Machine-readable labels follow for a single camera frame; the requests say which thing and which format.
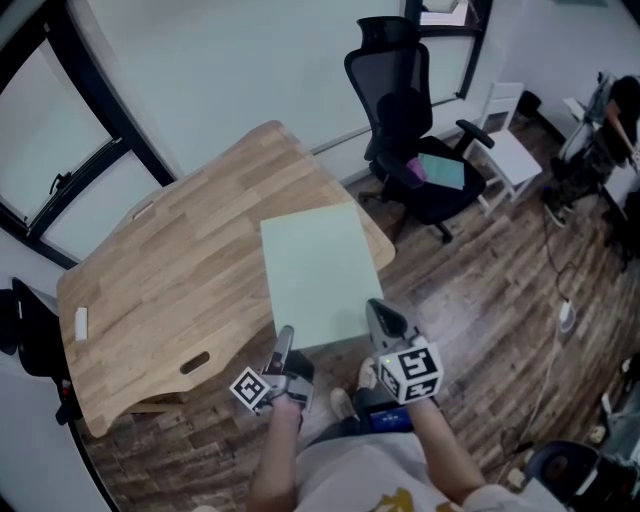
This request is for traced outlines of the white desk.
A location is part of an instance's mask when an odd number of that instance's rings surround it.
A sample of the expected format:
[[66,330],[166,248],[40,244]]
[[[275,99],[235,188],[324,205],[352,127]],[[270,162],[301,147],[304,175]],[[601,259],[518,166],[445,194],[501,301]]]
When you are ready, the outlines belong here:
[[609,178],[600,186],[600,196],[604,199],[607,209],[602,214],[602,219],[613,222],[614,220],[628,220],[625,213],[625,205],[628,196],[632,192],[640,190],[640,171],[626,160],[616,166]]

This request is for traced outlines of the purple object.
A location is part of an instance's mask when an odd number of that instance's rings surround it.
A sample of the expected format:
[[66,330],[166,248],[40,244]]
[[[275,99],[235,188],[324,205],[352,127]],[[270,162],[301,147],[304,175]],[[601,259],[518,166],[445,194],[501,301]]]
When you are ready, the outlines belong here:
[[407,169],[410,171],[409,187],[411,189],[422,186],[427,181],[427,176],[422,163],[418,157],[414,157],[406,163]]

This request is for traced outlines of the light green cloth sheet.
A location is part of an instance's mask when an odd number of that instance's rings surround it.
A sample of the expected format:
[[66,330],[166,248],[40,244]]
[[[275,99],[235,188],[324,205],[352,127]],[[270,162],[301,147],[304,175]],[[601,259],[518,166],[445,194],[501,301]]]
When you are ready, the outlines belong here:
[[275,329],[294,329],[293,349],[368,333],[366,303],[383,294],[354,203],[263,220],[260,232]]

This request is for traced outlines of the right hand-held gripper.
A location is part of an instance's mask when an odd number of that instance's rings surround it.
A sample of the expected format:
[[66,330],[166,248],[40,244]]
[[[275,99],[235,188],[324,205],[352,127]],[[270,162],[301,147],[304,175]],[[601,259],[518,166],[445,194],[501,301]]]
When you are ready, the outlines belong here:
[[366,319],[374,346],[385,346],[387,338],[412,338],[377,358],[378,381],[389,395],[398,404],[434,397],[444,377],[436,344],[417,334],[418,327],[414,319],[389,301],[369,299]]

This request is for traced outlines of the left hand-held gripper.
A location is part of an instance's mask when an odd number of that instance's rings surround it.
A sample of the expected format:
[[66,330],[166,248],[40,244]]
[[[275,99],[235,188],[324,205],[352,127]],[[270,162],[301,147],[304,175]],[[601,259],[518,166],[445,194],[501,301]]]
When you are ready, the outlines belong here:
[[252,413],[258,415],[279,396],[287,396],[302,410],[311,409],[315,367],[300,351],[289,352],[293,339],[294,328],[283,326],[263,370],[247,367],[230,385],[231,393]]

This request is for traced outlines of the person's white shoe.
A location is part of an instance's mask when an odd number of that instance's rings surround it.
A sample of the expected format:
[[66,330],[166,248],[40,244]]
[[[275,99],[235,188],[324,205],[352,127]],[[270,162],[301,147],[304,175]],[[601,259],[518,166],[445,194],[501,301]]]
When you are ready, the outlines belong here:
[[334,388],[329,395],[331,410],[338,421],[357,419],[351,398],[343,388]]
[[367,357],[360,364],[358,371],[357,390],[374,390],[378,382],[376,362]]

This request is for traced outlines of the black mesh office chair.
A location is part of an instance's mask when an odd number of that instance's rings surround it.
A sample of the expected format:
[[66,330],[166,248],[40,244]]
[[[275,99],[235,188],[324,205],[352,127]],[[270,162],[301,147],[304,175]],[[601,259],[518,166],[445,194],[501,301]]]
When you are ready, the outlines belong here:
[[[484,130],[464,119],[456,123],[462,137],[455,147],[430,135],[430,54],[409,20],[377,16],[361,18],[357,24],[362,42],[347,54],[344,67],[370,123],[371,139],[364,158],[382,184],[380,192],[362,192],[358,200],[362,204],[370,200],[399,203],[404,207],[404,219],[436,227],[443,243],[449,243],[453,236],[446,221],[469,207],[487,186],[464,153],[474,141],[488,148],[494,142]],[[463,162],[464,189],[427,181],[411,189],[406,163],[420,153]]]

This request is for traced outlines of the person's right forearm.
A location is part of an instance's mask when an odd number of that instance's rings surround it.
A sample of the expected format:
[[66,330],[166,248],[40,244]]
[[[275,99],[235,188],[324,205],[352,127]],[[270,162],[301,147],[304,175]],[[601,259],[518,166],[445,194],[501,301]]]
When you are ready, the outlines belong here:
[[430,399],[407,406],[432,483],[458,505],[486,485],[479,466],[463,447],[439,407]]

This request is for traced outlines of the person's left forearm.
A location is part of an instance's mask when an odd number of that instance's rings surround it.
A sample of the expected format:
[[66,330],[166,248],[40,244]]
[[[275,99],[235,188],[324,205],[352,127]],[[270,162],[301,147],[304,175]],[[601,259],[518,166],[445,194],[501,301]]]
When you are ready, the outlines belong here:
[[246,512],[293,512],[297,506],[296,454],[300,406],[287,395],[271,402],[266,441],[246,503]]

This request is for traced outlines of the person's dark trousers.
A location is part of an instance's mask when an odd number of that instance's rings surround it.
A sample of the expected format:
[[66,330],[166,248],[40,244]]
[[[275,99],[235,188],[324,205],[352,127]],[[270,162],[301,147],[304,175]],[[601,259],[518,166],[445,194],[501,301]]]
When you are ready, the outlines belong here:
[[378,434],[372,433],[370,430],[366,409],[377,404],[388,402],[397,403],[391,400],[388,393],[381,387],[376,387],[374,390],[358,390],[351,397],[351,400],[357,413],[357,419],[338,421],[330,425],[317,438],[311,441],[309,446],[344,437]]

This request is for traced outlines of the large black framed window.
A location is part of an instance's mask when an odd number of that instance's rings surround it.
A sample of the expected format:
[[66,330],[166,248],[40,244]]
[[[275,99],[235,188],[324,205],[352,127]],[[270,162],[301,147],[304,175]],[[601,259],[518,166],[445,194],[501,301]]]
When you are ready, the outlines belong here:
[[0,0],[0,229],[69,269],[47,233],[117,168],[175,180],[81,31],[73,0]]

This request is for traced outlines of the black device with blue screen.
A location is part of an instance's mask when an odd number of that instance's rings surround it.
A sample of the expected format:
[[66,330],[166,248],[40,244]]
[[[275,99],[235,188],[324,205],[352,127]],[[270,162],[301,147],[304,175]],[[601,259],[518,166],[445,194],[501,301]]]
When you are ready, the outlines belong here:
[[407,408],[394,402],[368,407],[366,416],[372,433],[409,433],[414,431]]

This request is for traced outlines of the black bin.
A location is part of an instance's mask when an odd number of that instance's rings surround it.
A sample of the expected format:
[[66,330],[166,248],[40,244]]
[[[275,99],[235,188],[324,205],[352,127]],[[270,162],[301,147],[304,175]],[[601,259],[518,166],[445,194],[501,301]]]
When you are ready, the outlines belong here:
[[531,91],[525,90],[519,99],[517,110],[522,116],[535,118],[540,105],[541,99]]

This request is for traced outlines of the teal book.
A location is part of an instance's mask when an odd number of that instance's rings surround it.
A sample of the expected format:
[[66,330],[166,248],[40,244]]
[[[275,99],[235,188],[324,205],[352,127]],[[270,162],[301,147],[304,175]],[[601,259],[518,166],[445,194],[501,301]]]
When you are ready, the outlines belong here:
[[428,183],[454,190],[464,189],[463,162],[423,153],[418,155],[418,160]]

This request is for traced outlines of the wooden table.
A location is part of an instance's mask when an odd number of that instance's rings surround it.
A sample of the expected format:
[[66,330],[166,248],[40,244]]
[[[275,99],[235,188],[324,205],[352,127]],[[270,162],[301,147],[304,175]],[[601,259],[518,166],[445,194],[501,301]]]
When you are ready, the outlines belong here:
[[[260,222],[352,202],[280,122],[132,208],[57,284],[66,361],[89,433],[222,373],[273,331]],[[75,312],[88,309],[76,342]]]

